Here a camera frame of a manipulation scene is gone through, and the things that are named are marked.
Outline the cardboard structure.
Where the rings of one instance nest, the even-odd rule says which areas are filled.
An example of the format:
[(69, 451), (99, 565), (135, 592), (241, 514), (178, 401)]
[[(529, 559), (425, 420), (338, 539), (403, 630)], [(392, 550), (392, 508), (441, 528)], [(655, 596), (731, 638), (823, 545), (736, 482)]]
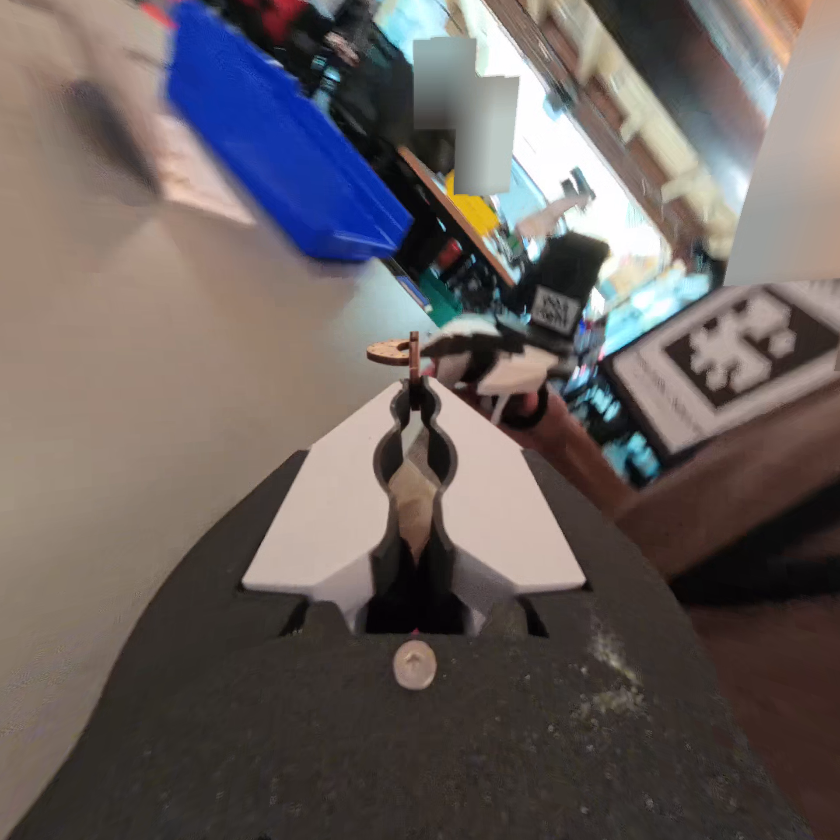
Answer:
[(547, 239), (572, 209), (585, 209), (592, 199), (588, 193), (573, 193), (551, 202), (536, 213), (516, 223), (513, 232), (521, 239)]

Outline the green storage bin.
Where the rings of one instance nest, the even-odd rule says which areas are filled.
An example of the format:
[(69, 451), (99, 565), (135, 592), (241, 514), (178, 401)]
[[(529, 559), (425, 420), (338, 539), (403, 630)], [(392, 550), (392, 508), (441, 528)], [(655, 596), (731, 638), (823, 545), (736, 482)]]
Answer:
[(456, 318), (463, 312), (463, 306), (456, 294), (439, 279), (434, 268), (427, 268), (418, 278), (417, 285), (431, 307), (429, 313), (436, 324)]

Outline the blue plastic bin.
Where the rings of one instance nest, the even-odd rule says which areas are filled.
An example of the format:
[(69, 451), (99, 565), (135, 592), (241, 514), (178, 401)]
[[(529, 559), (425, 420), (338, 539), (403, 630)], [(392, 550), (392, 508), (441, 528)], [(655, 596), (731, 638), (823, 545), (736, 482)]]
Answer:
[(413, 223), (298, 81), (201, 2), (173, 11), (174, 110), (304, 255), (394, 256)]

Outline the framed black-white marker sign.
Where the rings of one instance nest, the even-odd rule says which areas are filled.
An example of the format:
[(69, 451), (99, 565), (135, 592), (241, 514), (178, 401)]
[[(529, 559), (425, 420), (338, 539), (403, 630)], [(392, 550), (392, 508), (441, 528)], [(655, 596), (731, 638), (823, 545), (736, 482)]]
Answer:
[(662, 460), (838, 380), (839, 280), (722, 287), (604, 360)]

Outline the yellow plastic bin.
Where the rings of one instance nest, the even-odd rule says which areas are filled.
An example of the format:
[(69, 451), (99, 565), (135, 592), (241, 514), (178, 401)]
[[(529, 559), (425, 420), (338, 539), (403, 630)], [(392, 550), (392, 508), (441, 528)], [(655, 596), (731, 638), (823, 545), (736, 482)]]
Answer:
[(480, 237), (487, 238), (497, 230), (500, 219), (491, 203), (482, 196), (455, 193), (454, 170), (447, 173), (444, 183), (448, 199)]

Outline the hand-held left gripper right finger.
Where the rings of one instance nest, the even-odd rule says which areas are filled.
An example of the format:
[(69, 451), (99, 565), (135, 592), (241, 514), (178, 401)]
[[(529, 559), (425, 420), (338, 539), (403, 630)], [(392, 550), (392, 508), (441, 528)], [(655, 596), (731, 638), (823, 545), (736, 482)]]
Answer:
[(435, 378), (423, 385), (428, 453), (441, 439), (448, 457), (434, 525), (466, 632), (478, 634), (498, 603), (583, 589), (585, 574), (523, 449)]

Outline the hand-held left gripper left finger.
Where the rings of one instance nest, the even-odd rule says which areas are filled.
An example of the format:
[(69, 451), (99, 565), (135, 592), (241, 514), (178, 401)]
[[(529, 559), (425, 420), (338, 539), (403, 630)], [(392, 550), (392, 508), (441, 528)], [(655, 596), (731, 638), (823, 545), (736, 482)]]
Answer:
[(389, 385), (305, 452), (244, 590), (330, 602), (352, 633), (363, 632), (371, 601), (403, 566), (389, 483), (403, 464), (410, 414), (408, 385)]

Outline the person's right forearm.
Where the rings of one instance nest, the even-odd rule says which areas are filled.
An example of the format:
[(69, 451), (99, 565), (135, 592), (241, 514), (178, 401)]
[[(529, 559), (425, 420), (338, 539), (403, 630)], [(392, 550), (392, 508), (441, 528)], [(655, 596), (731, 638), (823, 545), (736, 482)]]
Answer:
[(521, 444), (542, 456), (588, 501), (610, 519), (624, 509), (634, 492), (619, 477), (602, 450), (551, 390), (545, 414), (521, 434)]

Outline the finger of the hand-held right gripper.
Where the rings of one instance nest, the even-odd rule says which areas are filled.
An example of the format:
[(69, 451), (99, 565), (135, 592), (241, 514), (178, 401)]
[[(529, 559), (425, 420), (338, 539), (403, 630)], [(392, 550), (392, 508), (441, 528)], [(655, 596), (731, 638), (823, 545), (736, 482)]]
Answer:
[(557, 355), (539, 348), (500, 353), (478, 379), (479, 396), (515, 396), (537, 392), (557, 366)]
[(496, 316), (466, 313), (422, 343), (420, 356), (439, 361), (466, 355), (472, 361), (494, 361), (505, 354), (519, 354), (526, 345), (526, 335), (520, 328)]

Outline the white instruction booklet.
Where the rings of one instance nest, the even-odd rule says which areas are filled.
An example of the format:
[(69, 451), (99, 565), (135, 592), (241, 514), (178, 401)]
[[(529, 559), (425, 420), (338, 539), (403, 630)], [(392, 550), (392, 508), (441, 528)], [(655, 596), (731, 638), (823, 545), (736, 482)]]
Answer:
[(190, 128), (167, 113), (155, 114), (154, 168), (164, 198), (241, 227), (256, 219), (218, 170)]

